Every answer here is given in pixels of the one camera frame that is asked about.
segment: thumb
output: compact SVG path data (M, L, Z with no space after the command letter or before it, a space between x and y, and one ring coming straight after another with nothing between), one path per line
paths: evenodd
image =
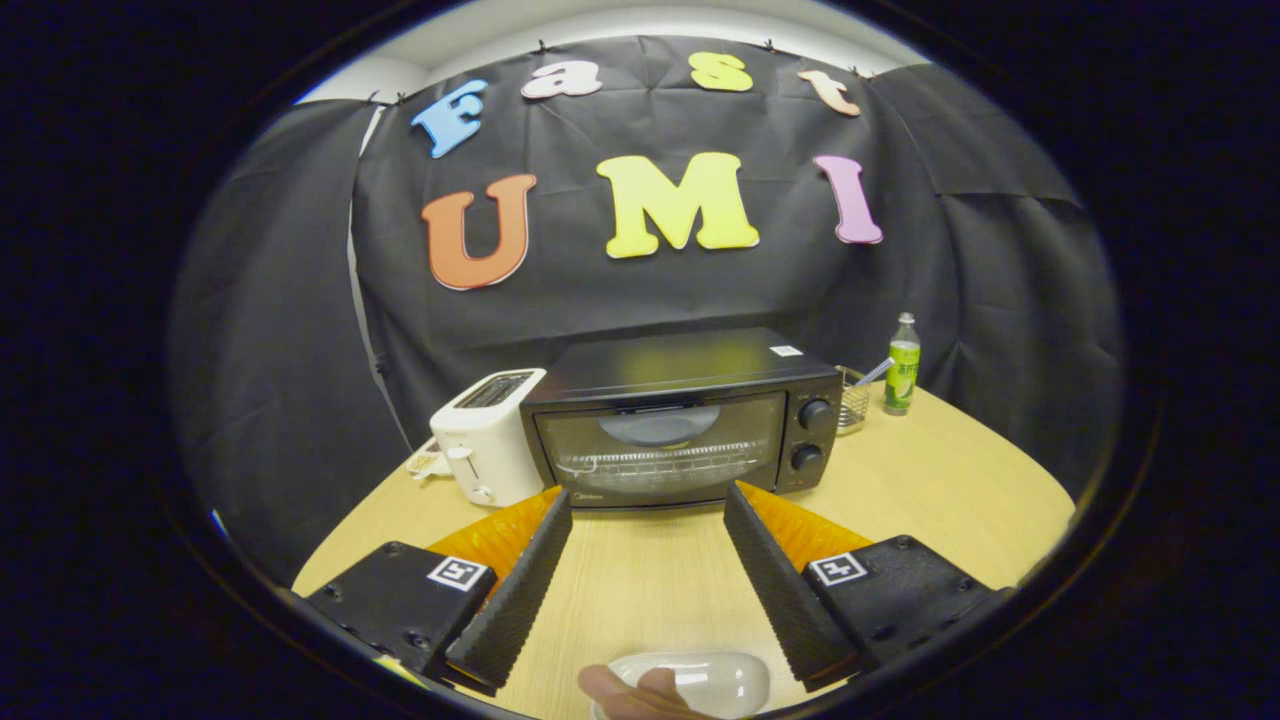
M671 667L654 667L640 675L640 679L636 680L636 688L652 692L681 707L689 707L685 698L680 697L680 693L676 692L676 671Z

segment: hand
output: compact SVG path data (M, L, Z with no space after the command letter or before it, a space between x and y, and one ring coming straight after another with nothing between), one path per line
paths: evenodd
M676 692L671 667L649 670L632 688L607 666L589 665L577 674L577 687L600 703L609 720L714 720L689 708Z

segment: black backdrop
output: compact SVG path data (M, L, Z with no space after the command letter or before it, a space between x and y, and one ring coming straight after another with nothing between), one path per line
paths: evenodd
M730 53L755 86L690 78ZM600 67L604 88L529 101L531 72ZM824 105L820 69L861 108ZM483 78L480 131L440 159L412 119ZM870 368L897 314L923 336L920 384L1021 447L1079 497L1119 419L1117 299L1082 201L1044 152L934 65L872 79L763 47L625 37L477 68L389 106L288 110L215 195L174 302L172 373L189 470L232 537L283 583L407 450L372 383L347 277L347 213L376 365L415 447L475 379L547 366L573 341L764 324L832 363ZM735 154L758 246L611 259L613 195L595 165L643 155L673 182L698 152ZM863 167L884 240L845 245L817 155ZM529 254L467 292L431 277L424 205L451 192L467 249L497 245L485 187L532 173Z

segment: letter m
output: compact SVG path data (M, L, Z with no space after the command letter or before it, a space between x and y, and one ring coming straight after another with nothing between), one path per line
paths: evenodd
M595 172L613 183L617 233L605 246L609 258L636 258L658 250L658 237L645 227L645 213L676 250L682 250L698 211L703 227L698 245L708 250L753 247L760 233L746 220L737 188L741 161L726 152L699 152L689 160L678 186L640 155L611 158Z

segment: foam letter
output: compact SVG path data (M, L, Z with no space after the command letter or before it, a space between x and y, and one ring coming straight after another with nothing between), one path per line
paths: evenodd
M617 234L604 251L609 258L636 258L658 250L658 237L645 228L645 213L676 250L682 250L694 229L698 210L703 227L698 245L708 250L753 247L760 233L746 220L742 196L737 190L737 169L742 163L724 152L699 152L689 160L680 186L648 158L611 158L595 172L613 183L613 213Z
M818 155L813 161L827 173L831 190L836 193L836 208L840 210L836 237L840 242L874 245L883 240L863 193L863 167L838 155Z
M797 74L800 76L800 79L806 79L813 83L813 88L818 91L818 97L820 97L822 101L826 102L832 110L852 115L855 118L863 114L861 108L845 100L845 97L840 95L849 88L845 87L844 83L827 77L827 73L822 70L805 70Z
M454 192L422 208L431 274L451 290L472 290L500 283L515 273L529 252L526 195L538 184L534 176L511 176L490 184L485 195L498 201L498 249L488 258L467 255L462 211L474 195Z
M751 90L751 76L742 72L746 63L732 55L719 53L694 53L689 56L694 68L694 82L707 90L732 90L742 92Z
M564 60L534 70L536 79L525 83L525 87L520 88L520 94L530 100L554 97L561 94L590 95L604 87L603 82L595 79L598 72L600 72L600 65L595 63Z
M463 120L462 118L463 115L475 118L480 114L484 104L475 94L486 87L489 87L488 82L474 79L445 95L413 118L410 126L422 126L422 129L431 136L431 141L435 143L431 147L431 158L443 156L480 129L480 120Z

